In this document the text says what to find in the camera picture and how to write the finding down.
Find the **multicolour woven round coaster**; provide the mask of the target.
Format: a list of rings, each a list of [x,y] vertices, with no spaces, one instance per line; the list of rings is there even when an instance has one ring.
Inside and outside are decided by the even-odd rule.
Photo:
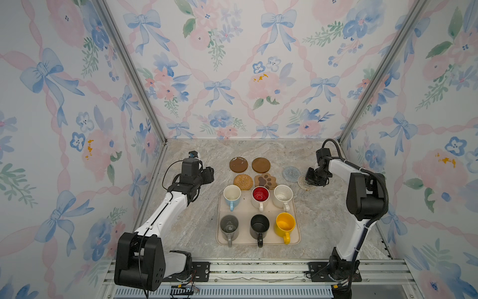
[[[315,188],[315,185],[309,184],[307,182],[305,175],[302,175],[298,178],[298,185],[301,189],[305,191],[311,191]]]

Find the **blue woven round coaster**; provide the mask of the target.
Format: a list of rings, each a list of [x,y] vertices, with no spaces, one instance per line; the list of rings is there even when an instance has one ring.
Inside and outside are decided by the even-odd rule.
[[[287,166],[282,172],[283,178],[291,183],[297,183],[301,175],[301,171],[293,166]]]

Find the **dark wooden coaster white marks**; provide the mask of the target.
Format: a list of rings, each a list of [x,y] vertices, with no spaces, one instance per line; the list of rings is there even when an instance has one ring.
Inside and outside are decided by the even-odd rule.
[[[229,167],[234,173],[243,173],[248,169],[248,162],[245,158],[235,157],[230,160]]]

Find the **rattan woven round coaster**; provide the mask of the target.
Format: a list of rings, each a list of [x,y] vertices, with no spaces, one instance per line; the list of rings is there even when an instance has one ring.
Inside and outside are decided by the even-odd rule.
[[[254,187],[254,180],[247,174],[239,174],[234,179],[234,185],[239,187],[241,191],[249,191]]]

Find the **cork paw print coaster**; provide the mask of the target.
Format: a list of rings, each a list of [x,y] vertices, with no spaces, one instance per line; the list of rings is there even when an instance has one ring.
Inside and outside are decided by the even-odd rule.
[[[273,191],[278,183],[276,182],[276,178],[272,176],[270,173],[263,173],[260,175],[255,176],[255,186],[262,186],[266,189]]]

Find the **plain brown wooden coaster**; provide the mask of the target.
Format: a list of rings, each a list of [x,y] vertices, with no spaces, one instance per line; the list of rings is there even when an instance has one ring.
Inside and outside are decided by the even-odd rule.
[[[267,173],[271,168],[271,163],[268,159],[259,157],[253,160],[251,166],[257,173]]]

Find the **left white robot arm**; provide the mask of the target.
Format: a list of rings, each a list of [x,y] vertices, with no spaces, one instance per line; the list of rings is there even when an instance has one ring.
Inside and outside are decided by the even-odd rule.
[[[181,250],[164,251],[167,236],[180,214],[200,194],[205,184],[214,182],[214,169],[205,167],[197,151],[180,161],[177,174],[159,208],[134,232],[124,233],[118,241],[114,283],[141,289],[147,295],[157,290],[164,279],[180,281],[193,278],[192,256]]]

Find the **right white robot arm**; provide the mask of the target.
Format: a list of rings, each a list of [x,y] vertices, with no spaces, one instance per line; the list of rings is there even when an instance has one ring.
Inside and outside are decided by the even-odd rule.
[[[369,230],[388,213],[388,191],[385,177],[347,161],[332,156],[330,149],[316,151],[317,168],[309,168],[306,183],[327,186],[333,177],[348,184],[346,208],[349,212],[346,231],[332,250],[327,274],[332,280],[349,280],[359,266],[358,254]]]

